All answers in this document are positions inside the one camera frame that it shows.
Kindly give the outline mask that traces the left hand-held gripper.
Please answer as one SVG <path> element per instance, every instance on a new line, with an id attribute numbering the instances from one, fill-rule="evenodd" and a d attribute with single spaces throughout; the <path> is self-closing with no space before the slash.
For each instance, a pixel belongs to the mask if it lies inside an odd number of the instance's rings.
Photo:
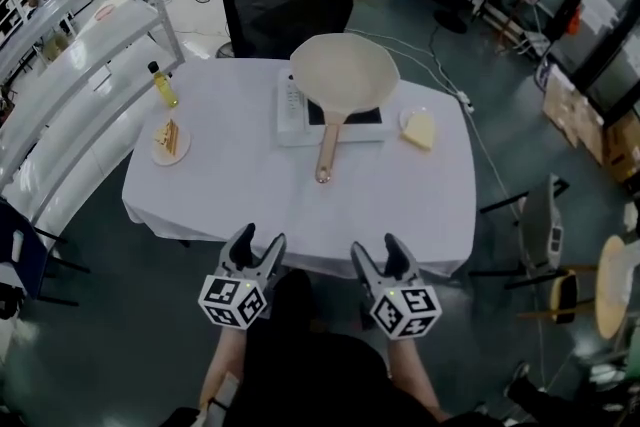
<path id="1" fill-rule="evenodd" d="M 255 224 L 249 223 L 232 235 L 220 250 L 215 272 L 205 278 L 198 304 L 217 326 L 247 330 L 267 307 L 264 292 L 286 253 L 286 235 L 277 235 L 254 257 L 254 233 Z"/>

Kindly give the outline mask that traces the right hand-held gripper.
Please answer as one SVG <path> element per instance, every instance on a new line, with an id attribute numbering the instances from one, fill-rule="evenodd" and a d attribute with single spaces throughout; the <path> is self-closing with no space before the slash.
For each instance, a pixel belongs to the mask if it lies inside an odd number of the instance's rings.
<path id="1" fill-rule="evenodd" d="M 442 315 L 436 291 L 424 281 L 404 242 L 391 233 L 384 242 L 388 254 L 384 275 L 362 244 L 354 242 L 350 249 L 358 279 L 373 300 L 369 315 L 389 340 L 423 337 Z"/>

